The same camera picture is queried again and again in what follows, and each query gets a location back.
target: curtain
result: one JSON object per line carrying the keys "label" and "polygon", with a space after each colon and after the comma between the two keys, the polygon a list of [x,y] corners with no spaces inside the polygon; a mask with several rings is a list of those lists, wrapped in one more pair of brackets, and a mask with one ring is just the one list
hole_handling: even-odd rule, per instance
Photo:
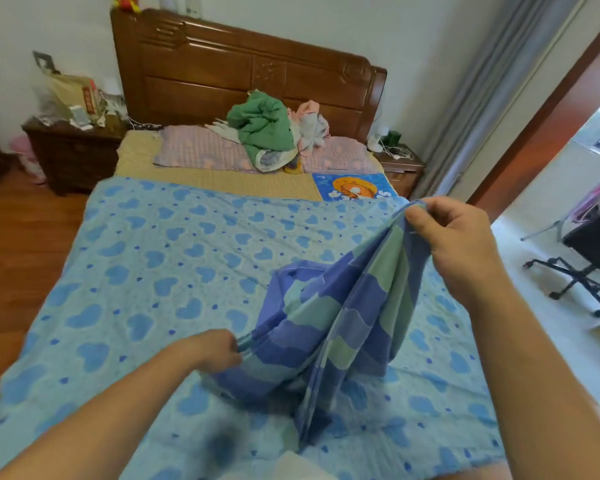
{"label": "curtain", "polygon": [[579,0],[508,0],[427,141],[412,198],[446,195],[487,140]]}

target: mattress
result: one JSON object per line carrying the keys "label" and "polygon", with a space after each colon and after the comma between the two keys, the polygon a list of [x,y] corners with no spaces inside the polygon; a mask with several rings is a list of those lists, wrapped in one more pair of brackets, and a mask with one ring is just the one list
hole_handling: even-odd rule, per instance
{"label": "mattress", "polygon": [[[64,266],[0,380],[0,468],[46,430],[174,340],[256,324],[272,272],[334,263],[405,204],[243,197],[113,177],[98,184]],[[358,374],[302,455],[348,480],[428,479],[504,457],[466,311],[431,263],[384,378]],[[261,478],[289,416],[237,408],[192,374],[121,478]]]}
{"label": "mattress", "polygon": [[[291,175],[278,171],[263,174],[154,165],[154,157],[161,145],[162,139],[157,132],[129,131],[118,149],[116,175],[239,195],[322,200],[313,176],[307,173]],[[382,165],[373,156],[369,155],[369,158],[375,162],[378,173],[383,173]]]}

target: pink trash bin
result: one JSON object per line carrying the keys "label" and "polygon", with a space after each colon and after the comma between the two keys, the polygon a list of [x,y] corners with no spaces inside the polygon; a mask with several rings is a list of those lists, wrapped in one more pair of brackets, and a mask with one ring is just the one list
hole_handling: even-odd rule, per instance
{"label": "pink trash bin", "polygon": [[9,143],[9,148],[14,153],[17,153],[20,164],[24,167],[27,174],[31,176],[31,181],[34,184],[42,185],[46,183],[47,177],[45,176],[45,172],[42,171],[40,163],[38,163],[27,135],[23,134],[12,139]]}

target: nightstand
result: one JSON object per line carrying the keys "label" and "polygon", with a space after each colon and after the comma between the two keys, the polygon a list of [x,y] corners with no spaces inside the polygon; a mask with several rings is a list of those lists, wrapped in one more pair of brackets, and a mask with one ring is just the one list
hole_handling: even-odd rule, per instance
{"label": "nightstand", "polygon": [[99,181],[112,177],[125,136],[124,132],[99,127],[82,131],[66,122],[47,127],[35,118],[22,129],[31,140],[49,187],[61,196],[92,191]]}
{"label": "nightstand", "polygon": [[394,160],[385,152],[374,153],[374,156],[382,165],[384,174],[398,195],[409,198],[424,173],[424,163],[415,154],[414,160],[407,158]]}

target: wooden door frame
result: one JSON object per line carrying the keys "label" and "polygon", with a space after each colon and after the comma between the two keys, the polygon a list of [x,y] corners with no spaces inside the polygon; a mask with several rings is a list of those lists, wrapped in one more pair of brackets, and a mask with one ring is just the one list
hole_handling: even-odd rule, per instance
{"label": "wooden door frame", "polygon": [[493,222],[600,107],[600,33],[469,198]]}

